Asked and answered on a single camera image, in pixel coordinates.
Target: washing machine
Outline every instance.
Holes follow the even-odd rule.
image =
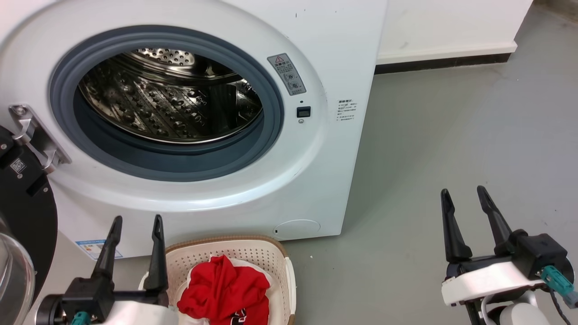
[[[117,257],[216,235],[338,235],[386,12],[374,0],[0,5],[0,124],[58,229]]]

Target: door hinge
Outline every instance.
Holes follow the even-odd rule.
[[[12,105],[8,107],[8,111],[20,127],[20,132],[12,138],[19,145],[26,145],[32,150],[46,173],[52,173],[60,164],[72,162],[62,147],[50,136],[30,106]]]

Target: white plastic basket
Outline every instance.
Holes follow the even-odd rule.
[[[166,249],[169,304],[176,306],[187,287],[187,275],[193,266],[211,256],[251,262],[273,278],[266,295],[269,298],[269,325],[295,322],[295,274],[287,252],[278,241],[265,236],[227,236],[183,242]]]

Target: cable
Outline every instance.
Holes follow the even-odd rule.
[[[562,308],[560,308],[560,304],[558,303],[558,300],[556,299],[556,296],[554,295],[554,289],[552,289],[552,288],[550,288],[550,297],[552,297],[552,302],[554,303],[554,306],[556,307],[556,310],[558,311],[558,314],[560,315],[560,317],[562,317],[562,320],[564,321],[564,323],[566,323],[567,325],[572,325],[570,323],[570,321],[568,320],[568,318],[564,315]]]

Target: sticker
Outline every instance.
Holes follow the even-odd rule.
[[[26,168],[26,165],[20,160],[20,158],[18,158],[10,164],[10,167],[12,167],[16,173],[22,173],[22,171]]]
[[[76,244],[78,245],[78,247],[80,247],[81,250],[87,253],[91,259],[96,261],[102,251],[102,247],[105,244],[105,240],[101,239],[99,241],[83,241],[83,242],[76,242]],[[114,258],[122,258],[122,255],[118,252],[118,250],[115,252]]]
[[[307,92],[305,85],[301,80],[301,76],[297,69],[293,66],[293,62],[285,53],[276,56],[268,57],[269,63],[275,68],[281,80],[285,84],[290,96],[303,94]]]
[[[357,111],[357,103],[353,99],[340,99],[337,101],[337,122],[353,120]]]

